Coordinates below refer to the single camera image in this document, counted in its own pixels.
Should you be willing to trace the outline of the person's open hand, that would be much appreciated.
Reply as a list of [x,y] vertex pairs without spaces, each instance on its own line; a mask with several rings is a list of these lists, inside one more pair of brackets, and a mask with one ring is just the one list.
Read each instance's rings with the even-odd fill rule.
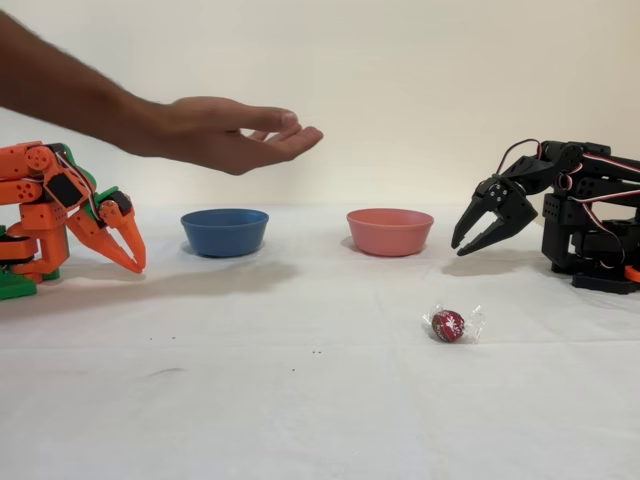
[[288,109],[188,97],[156,106],[148,136],[132,151],[239,176],[292,161],[322,139]]

